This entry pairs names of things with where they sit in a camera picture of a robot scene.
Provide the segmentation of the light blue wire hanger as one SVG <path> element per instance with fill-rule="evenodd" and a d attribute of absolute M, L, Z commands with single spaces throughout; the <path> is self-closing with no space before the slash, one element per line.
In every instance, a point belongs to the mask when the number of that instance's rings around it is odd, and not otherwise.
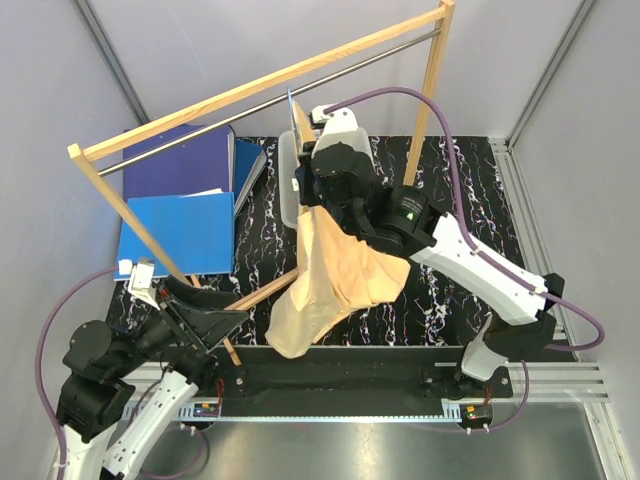
<path fill-rule="evenodd" d="M 297 119 L 297 103 L 294 100 L 292 90 L 287 89 L 287 101 L 289 106 L 289 116 L 291 120 L 291 130 L 293 132 L 294 145 L 297 151 L 302 148 L 302 140 L 300 136 L 299 122 Z"/>

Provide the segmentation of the beige t shirt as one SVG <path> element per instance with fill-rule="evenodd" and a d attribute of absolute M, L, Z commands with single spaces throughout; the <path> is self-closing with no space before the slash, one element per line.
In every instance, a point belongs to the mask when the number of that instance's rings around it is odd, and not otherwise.
<path fill-rule="evenodd" d="M 344 233 L 325 208 L 304 206 L 297 219 L 297 269 L 272 307 L 266 333 L 287 359 L 303 356 L 353 312 L 395 301 L 410 265 Z"/>

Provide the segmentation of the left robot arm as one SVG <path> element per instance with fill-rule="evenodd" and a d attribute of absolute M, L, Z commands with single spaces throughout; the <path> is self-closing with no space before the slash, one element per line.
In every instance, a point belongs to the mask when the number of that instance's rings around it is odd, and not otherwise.
<path fill-rule="evenodd" d="M 198 289 L 172 276 L 129 291 L 150 306 L 139 329 L 123 332 L 104 321 L 85 322 L 63 358 L 71 374 L 55 414 L 64 435 L 60 479 L 134 478 L 180 407 L 214 388 L 214 351 L 249 317 L 234 307 L 233 293 Z M 135 392 L 126 376 L 159 357 L 167 370 L 157 390 L 113 441 Z"/>

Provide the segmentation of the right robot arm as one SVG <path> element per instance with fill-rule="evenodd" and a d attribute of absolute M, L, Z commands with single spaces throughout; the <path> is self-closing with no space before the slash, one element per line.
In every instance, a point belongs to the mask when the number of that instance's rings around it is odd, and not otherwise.
<path fill-rule="evenodd" d="M 488 248 L 418 189 L 385 187 L 369 154 L 337 142 L 307 143 L 297 156 L 300 202 L 318 206 L 337 231 L 393 260 L 431 267 L 476 294 L 493 313 L 439 383 L 446 397 L 476 396 L 496 370 L 551 345 L 564 280 L 521 269 Z"/>

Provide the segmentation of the white plastic basket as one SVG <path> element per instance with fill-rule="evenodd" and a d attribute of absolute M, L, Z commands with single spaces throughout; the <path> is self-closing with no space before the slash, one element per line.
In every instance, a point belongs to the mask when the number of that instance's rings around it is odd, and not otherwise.
<path fill-rule="evenodd" d="M 355 151 L 365 153 L 368 163 L 374 167 L 373 154 L 366 130 L 359 127 L 356 131 L 338 134 L 337 138 L 350 145 Z M 299 216 L 299 192 L 294 186 L 295 169 L 299 163 L 295 154 L 294 132 L 285 131 L 278 137 L 278 183 L 281 220 L 285 226 L 297 229 Z"/>

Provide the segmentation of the blue upright binder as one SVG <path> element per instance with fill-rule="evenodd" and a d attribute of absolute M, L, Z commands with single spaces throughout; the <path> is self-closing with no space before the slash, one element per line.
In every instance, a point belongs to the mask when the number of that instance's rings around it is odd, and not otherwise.
<path fill-rule="evenodd" d="M 260 145 L 245 140 L 235 140 L 233 184 L 235 216 L 239 215 L 246 203 L 253 186 L 264 169 L 266 160 L 266 153 Z"/>

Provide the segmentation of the blue folder with papers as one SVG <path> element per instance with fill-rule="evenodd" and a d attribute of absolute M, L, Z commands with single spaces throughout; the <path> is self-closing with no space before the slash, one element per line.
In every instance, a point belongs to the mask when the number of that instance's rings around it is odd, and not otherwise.
<path fill-rule="evenodd" d="M 232 193 L 211 190 L 132 198 L 128 206 L 180 271 L 190 276 L 233 270 L 234 203 Z"/>

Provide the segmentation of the black marbled table mat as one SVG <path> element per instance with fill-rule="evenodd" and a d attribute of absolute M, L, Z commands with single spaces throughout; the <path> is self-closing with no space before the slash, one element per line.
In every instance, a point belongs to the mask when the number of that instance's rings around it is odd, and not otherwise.
<path fill-rule="evenodd" d="M 266 165 L 243 210 L 236 218 L 236 252 L 230 275 L 200 276 L 204 288 L 245 296 L 296 266 L 296 233 L 281 221 L 278 185 L 278 137 L 245 137 L 266 153 Z M 410 137 L 370 138 L 377 175 L 385 185 L 404 175 Z M 463 185 L 465 219 L 470 233 L 520 267 L 524 259 L 511 218 L 500 171 L 486 137 L 454 137 Z M 454 212 L 453 190 L 443 138 L 427 137 L 416 185 L 446 211 Z M 237 345 L 266 345 L 277 292 L 249 311 L 249 319 L 231 336 Z M 138 315 L 149 308 L 131 303 L 122 283 L 116 284 L 106 320 L 121 330 L 136 328 Z M 341 321 L 321 340 L 337 346 L 464 345 L 491 313 L 477 296 L 428 267 L 412 265 L 405 289 L 394 303 L 360 310 Z"/>

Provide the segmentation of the wooden clothes rack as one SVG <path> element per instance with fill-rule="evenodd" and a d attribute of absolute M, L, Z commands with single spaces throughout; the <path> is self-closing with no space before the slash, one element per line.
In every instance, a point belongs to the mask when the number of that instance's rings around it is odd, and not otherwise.
<path fill-rule="evenodd" d="M 117 153 L 126 147 L 130 147 L 143 140 L 147 140 L 153 136 L 165 133 L 171 128 L 179 126 L 183 123 L 196 120 L 205 115 L 216 112 L 217 110 L 228 107 L 240 100 L 244 100 L 269 88 L 284 84 L 301 75 L 308 74 L 319 68 L 330 65 L 336 61 L 343 60 L 351 55 L 364 52 L 374 46 L 380 45 L 391 39 L 395 39 L 401 35 L 416 31 L 428 25 L 434 28 L 420 39 L 431 40 L 433 46 L 430 49 L 429 58 L 426 64 L 425 77 L 423 82 L 423 91 L 432 93 L 437 85 L 440 76 L 444 51 L 446 50 L 449 30 L 454 16 L 456 3 L 454 1 L 441 1 L 438 7 L 426 13 L 404 20 L 392 26 L 386 27 L 369 35 L 352 40 L 343 45 L 332 48 L 328 51 L 319 53 L 310 58 L 301 60 L 290 66 L 281 68 L 272 73 L 251 80 L 247 83 L 234 87 L 225 92 L 219 93 L 213 97 L 205 99 L 201 102 L 185 107 L 179 111 L 151 121 L 142 126 L 136 127 L 128 132 L 119 134 L 110 139 L 104 140 L 93 146 L 83 148 L 78 144 L 72 144 L 67 147 L 69 158 L 79 168 L 79 170 L 87 177 L 98 192 L 108 201 L 112 208 L 119 216 L 128 224 L 137 237 L 147 246 L 150 251 L 158 258 L 159 262 L 168 268 L 171 275 L 186 285 L 191 284 L 192 278 L 186 276 L 178 267 L 178 265 L 170 258 L 168 253 L 163 249 L 159 242 L 144 227 L 139 218 L 127 206 L 122 196 L 114 190 L 114 188 L 106 181 L 106 177 L 126 169 L 127 167 L 149 160 L 156 154 L 181 146 L 201 135 L 212 130 L 220 128 L 224 125 L 232 123 L 241 118 L 245 118 L 254 113 L 269 108 L 282 101 L 277 98 L 259 104 L 232 117 L 229 117 L 216 124 L 203 127 L 183 137 L 179 137 L 172 142 L 167 142 L 156 149 L 149 150 L 138 157 L 131 157 L 122 161 L 117 165 L 107 167 L 103 170 L 97 170 L 94 163 L 111 154 Z"/>

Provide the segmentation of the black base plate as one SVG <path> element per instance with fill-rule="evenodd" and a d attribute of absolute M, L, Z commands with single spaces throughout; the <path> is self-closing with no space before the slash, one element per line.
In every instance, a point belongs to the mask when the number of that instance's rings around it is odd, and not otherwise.
<path fill-rule="evenodd" d="M 269 390 L 398 389 L 452 400 L 464 397 L 507 399 L 513 395 L 506 367 L 489 380 L 465 380 L 458 373 L 460 347 L 314 346 L 286 359 L 267 346 L 238 346 L 234 365 L 218 347 L 202 370 L 202 392 L 221 379 L 227 398 L 249 398 Z"/>

